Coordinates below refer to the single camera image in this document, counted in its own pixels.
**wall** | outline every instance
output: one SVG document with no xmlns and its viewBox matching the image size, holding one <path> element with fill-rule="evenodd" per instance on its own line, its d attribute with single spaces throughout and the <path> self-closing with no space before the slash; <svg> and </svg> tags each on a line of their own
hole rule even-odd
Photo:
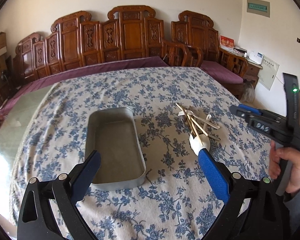
<svg viewBox="0 0 300 240">
<path fill-rule="evenodd" d="M 267 90 L 256 86 L 256 99 L 268 110 L 286 115 L 282 72 L 298 76 L 300 85 L 300 10 L 293 0 L 270 2 L 270 18 L 247 13 L 247 0 L 242 0 L 242 22 L 238 45 L 265 54 L 280 64 L 277 76 Z"/>
<path fill-rule="evenodd" d="M 8 0 L 0 11 L 0 32 L 7 33 L 8 54 L 15 55 L 16 44 L 32 32 L 50 33 L 57 18 L 79 10 L 92 14 L 94 20 L 107 20 L 107 13 L 119 5 L 149 5 L 157 18 L 165 21 L 170 38 L 171 21 L 183 10 L 203 13 L 212 18 L 221 34 L 239 39 L 242 0 Z"/>
</svg>

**blue floral pattern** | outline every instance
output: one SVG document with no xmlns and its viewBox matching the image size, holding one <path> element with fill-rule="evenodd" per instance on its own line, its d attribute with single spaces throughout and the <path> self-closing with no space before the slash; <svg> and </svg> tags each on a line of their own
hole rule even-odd
<svg viewBox="0 0 300 240">
<path fill-rule="evenodd" d="M 219 214 L 216 199 L 189 145 L 175 103 L 211 114 L 210 153 L 248 179 L 266 176 L 269 140 L 229 112 L 238 100 L 199 68 L 141 68 L 62 81 L 50 91 L 19 148 L 11 182 L 15 223 L 31 177 L 40 181 L 69 173 L 84 161 L 91 113 L 129 106 L 146 160 L 146 181 L 137 188 L 103 192 L 91 184 L 77 203 L 98 239 L 201 239 Z M 65 237 L 71 238 L 54 202 Z"/>
</svg>

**sleeve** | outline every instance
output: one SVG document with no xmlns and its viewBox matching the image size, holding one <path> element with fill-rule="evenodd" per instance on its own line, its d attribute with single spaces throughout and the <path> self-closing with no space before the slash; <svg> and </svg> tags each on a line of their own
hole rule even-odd
<svg viewBox="0 0 300 240">
<path fill-rule="evenodd" d="M 300 191 L 284 204 L 290 212 L 290 228 L 293 233 L 300 225 Z"/>
</svg>

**finger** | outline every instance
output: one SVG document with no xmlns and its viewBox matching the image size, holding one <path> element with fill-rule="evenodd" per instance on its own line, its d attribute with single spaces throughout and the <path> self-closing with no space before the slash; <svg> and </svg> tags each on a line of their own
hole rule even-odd
<svg viewBox="0 0 300 240">
<path fill-rule="evenodd" d="M 277 149 L 276 153 L 280 158 L 291 161 L 296 168 L 300 167 L 300 152 L 296 149 L 280 148 Z"/>
<path fill-rule="evenodd" d="M 271 149 L 273 148 L 275 150 L 275 141 L 274 140 L 271 140 L 270 146 L 271 146 Z"/>
<path fill-rule="evenodd" d="M 269 163 L 269 172 L 271 172 L 272 174 L 275 174 L 277 176 L 279 176 L 281 169 L 278 163 L 276 162 L 270 162 Z"/>
<path fill-rule="evenodd" d="M 280 157 L 277 155 L 277 152 L 275 150 L 275 142 L 274 141 L 271 141 L 271 148 L 270 148 L 270 160 L 273 160 L 274 162 L 276 163 L 279 163 L 280 161 Z"/>
<path fill-rule="evenodd" d="M 271 179 L 277 179 L 277 177 L 278 177 L 278 175 L 275 175 L 271 172 L 269 172 L 269 176 L 270 176 Z"/>
</svg>

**wooden cabinet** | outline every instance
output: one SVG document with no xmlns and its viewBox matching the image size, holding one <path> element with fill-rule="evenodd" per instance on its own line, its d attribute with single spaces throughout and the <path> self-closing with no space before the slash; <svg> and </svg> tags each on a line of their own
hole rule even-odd
<svg viewBox="0 0 300 240">
<path fill-rule="evenodd" d="M 248 61 L 248 70 L 246 71 L 245 75 L 242 77 L 244 80 L 251 81 L 252 86 L 255 89 L 258 83 L 258 74 L 262 66 L 251 63 Z"/>
</svg>

